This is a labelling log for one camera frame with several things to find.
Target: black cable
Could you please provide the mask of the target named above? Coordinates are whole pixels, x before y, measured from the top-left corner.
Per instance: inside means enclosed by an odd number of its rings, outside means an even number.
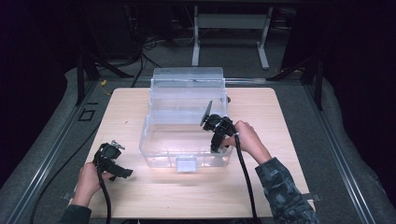
[[[41,198],[43,197],[44,193],[46,192],[47,188],[50,186],[50,184],[52,183],[52,181],[55,179],[55,177],[62,171],[62,169],[67,165],[67,163],[69,163],[76,155],[77,153],[85,146],[85,144],[91,139],[91,137],[93,136],[93,134],[96,132],[96,130],[99,128],[101,122],[99,122],[99,124],[93,129],[92,133],[88,136],[87,139],[85,139],[85,141],[81,144],[81,146],[70,156],[69,159],[67,159],[67,161],[61,166],[61,168],[59,168],[59,170],[55,173],[55,175],[53,175],[53,177],[49,180],[49,182],[47,183],[47,185],[43,188],[43,190],[41,191],[41,193],[38,195],[37,200],[35,201],[35,206],[33,208],[32,211],[32,215],[30,216],[30,223],[33,224],[34,220],[35,220],[35,211],[37,210],[38,204],[41,201]]]
[[[225,118],[215,118],[215,119],[225,120],[231,124],[231,127],[233,127],[233,133],[234,133],[233,137],[235,138],[236,153],[238,155],[238,159],[239,159],[239,162],[241,163],[242,171],[244,172],[244,176],[245,176],[245,179],[247,182],[247,191],[248,191],[248,196],[250,198],[250,206],[251,206],[251,212],[253,215],[253,222],[256,224],[261,224],[262,222],[257,217],[256,204],[254,203],[253,189],[251,187],[250,177],[248,175],[248,169],[245,165],[244,157],[242,155],[241,143],[239,142],[238,131],[236,130],[235,126],[233,126],[233,123],[231,121],[229,121],[228,119],[225,119]]]
[[[99,178],[99,185],[102,188],[103,194],[105,195],[105,199],[106,199],[106,205],[107,205],[106,224],[110,224],[110,220],[111,220],[111,200],[110,200],[110,197],[108,196],[106,184],[105,184],[105,181],[103,180],[103,177],[102,177],[102,171],[100,169],[101,166],[102,166],[102,163],[99,160],[96,170],[97,170],[97,174],[98,174],[98,178]]]
[[[140,70],[139,70],[139,72],[137,73],[137,75],[134,76],[134,80],[132,81],[132,86],[131,86],[131,88],[134,87],[134,85],[135,85],[136,82],[137,82],[137,79],[140,77],[140,75],[142,74],[142,71],[143,71],[143,57],[142,57],[142,54],[143,54],[143,52],[140,53]]]
[[[144,54],[143,52],[142,52],[142,56],[145,57],[146,60],[148,60],[149,62],[151,62],[154,66],[160,67],[160,68],[161,68],[161,66],[160,66],[159,64],[157,64],[157,63],[155,63],[154,61],[152,61],[152,60],[151,60],[146,54]]]

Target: transparent container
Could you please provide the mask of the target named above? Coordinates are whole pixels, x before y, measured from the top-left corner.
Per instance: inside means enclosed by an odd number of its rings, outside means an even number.
[[[232,147],[210,152],[212,132],[200,126],[206,108],[227,115],[227,91],[221,68],[157,68],[151,80],[149,109],[139,150],[150,167],[195,172],[229,162]]]

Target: metal stand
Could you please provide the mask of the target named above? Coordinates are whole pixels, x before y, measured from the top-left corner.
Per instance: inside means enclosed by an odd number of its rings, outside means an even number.
[[[191,66],[198,66],[200,42],[199,28],[227,28],[227,29],[256,29],[262,30],[262,39],[257,42],[262,69],[269,69],[264,45],[270,27],[273,9],[268,8],[265,15],[240,15],[240,14],[199,14],[198,6],[194,7],[194,50]]]

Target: camouflage sleeve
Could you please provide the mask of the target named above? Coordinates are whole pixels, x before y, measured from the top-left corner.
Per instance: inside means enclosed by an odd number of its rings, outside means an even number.
[[[90,223],[90,216],[91,209],[84,206],[69,204],[58,224],[88,224]]]
[[[276,223],[319,223],[311,205],[296,188],[289,170],[277,159],[256,167]]]

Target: hand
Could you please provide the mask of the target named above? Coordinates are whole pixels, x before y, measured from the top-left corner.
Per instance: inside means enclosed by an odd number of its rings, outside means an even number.
[[[106,181],[113,175],[102,173],[102,178]],[[87,162],[79,171],[76,194],[71,204],[88,207],[91,198],[100,189],[97,170],[93,162]]]
[[[235,129],[239,132],[239,142],[241,144],[241,149],[250,154],[253,159],[262,164],[266,161],[272,159],[268,149],[264,146],[260,137],[254,131],[253,127],[251,127],[247,122],[239,120],[235,123]],[[229,137],[222,141],[223,146],[234,146],[235,147],[235,138]]]

